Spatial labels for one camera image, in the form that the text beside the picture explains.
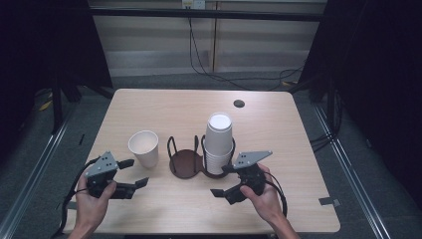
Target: wooden table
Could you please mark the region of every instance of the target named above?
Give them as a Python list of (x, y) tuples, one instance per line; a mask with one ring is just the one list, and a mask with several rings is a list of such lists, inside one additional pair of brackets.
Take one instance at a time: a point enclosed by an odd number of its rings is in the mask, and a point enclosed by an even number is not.
[[(243, 108), (234, 102), (242, 100)], [(113, 234), (268, 234), (272, 228), (252, 203), (229, 205), (215, 198), (211, 188), (228, 189), (239, 183), (237, 174), (211, 179), (199, 173), (179, 179), (169, 169), (167, 141), (174, 136), (177, 149), (193, 149), (194, 135), (205, 134), (209, 117), (225, 112), (233, 121), (236, 159), (239, 151), (272, 150), (261, 163), (280, 181), (289, 205), (288, 218), (298, 232), (335, 232), (339, 222), (293, 97), (288, 93), (184, 90), (118, 90), (93, 145), (89, 159), (110, 150), (116, 160), (134, 158), (129, 138), (149, 129), (159, 137), (159, 162), (152, 169), (136, 160), (119, 170), (118, 182), (134, 183), (148, 176), (146, 187), (130, 200), (111, 200), (97, 233)], [(69, 210), (65, 232), (75, 224)]]

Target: gray floor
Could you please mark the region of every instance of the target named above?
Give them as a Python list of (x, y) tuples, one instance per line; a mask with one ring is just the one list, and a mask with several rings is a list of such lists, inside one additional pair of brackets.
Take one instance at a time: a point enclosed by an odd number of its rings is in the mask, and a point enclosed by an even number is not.
[[(278, 74), (226, 73), (222, 76), (231, 79), (272, 78)], [(295, 75), (287, 78), (287, 80), (294, 81), (297, 77)], [(230, 83), (219, 82), (197, 74), (115, 78), (113, 83), (114, 89), (241, 90)], [(278, 85), (277, 81), (269, 80), (242, 80), (235, 83), (256, 91), (265, 91)], [(280, 85), (276, 91), (283, 91), (287, 88)], [(56, 210), (56, 207), (69, 190), (78, 170), (84, 165), (109, 105), (109, 100), (90, 90), (82, 89), (82, 92), (84, 96), (80, 103), (65, 105), (65, 113), (71, 112), (71, 109), (75, 109), (75, 111), (70, 116), (66, 132), (55, 150), (34, 195), (30, 198), (28, 208), (20, 219), (13, 238), (48, 238), (60, 223), (60, 211)], [(8, 211), (14, 205), (20, 189), (26, 183), (26, 179), (50, 138), (53, 121), (52, 109), (49, 108), (44, 112), (37, 111), (45, 97), (37, 99), (36, 107), (23, 128), (20, 143), (13, 153), (8, 155), (8, 163), (0, 168), (0, 180), (3, 182), (0, 185), (1, 220), (5, 219)], [(294, 94), (294, 99), (309, 139), (323, 135), (323, 129), (317, 119), (315, 108), (308, 99), (308, 92), (298, 92)], [(421, 211), (385, 168), (382, 158), (367, 147), (364, 135), (360, 133), (358, 127), (346, 112), (343, 116), (339, 139), (374, 207), (381, 215), (390, 237), (421, 238)], [(341, 229), (334, 234), (301, 234), (301, 237), (376, 238), (330, 145), (316, 153), (316, 160), (330, 196), (338, 199), (341, 204), (335, 208)], [(141, 236), (138, 238), (170, 237), (171, 235)], [(96, 235), (94, 238), (123, 238), (123, 236)]]

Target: hand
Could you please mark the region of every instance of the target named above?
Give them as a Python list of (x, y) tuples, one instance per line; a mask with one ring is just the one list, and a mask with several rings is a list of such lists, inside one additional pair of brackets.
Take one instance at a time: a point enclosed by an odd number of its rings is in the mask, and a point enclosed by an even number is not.
[[(267, 172), (265, 173), (267, 181), (273, 182), (273, 178), (269, 175), (270, 169), (260, 163), (258, 166)], [(274, 187), (266, 183), (261, 196), (255, 194), (254, 190), (246, 185), (241, 186), (240, 190), (252, 201), (258, 215), (271, 225), (279, 238), (299, 238), (289, 220), (283, 215), (277, 190)]]
[(108, 200), (114, 194), (116, 182), (112, 181), (103, 191), (100, 198), (89, 195), (87, 179), (84, 173), (78, 181), (77, 193), (77, 222), (69, 238), (88, 238), (103, 222), (106, 216)]

